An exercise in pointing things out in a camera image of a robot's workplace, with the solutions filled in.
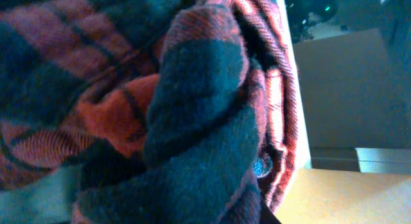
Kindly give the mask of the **red navy plaid shirt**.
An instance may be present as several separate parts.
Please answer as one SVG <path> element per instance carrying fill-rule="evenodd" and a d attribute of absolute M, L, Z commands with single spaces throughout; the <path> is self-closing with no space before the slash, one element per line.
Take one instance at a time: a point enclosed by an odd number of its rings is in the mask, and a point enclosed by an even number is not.
<path fill-rule="evenodd" d="M 74 223 L 276 223 L 283 35 L 276 0 L 1 0 L 1 190 L 81 164 Z"/>

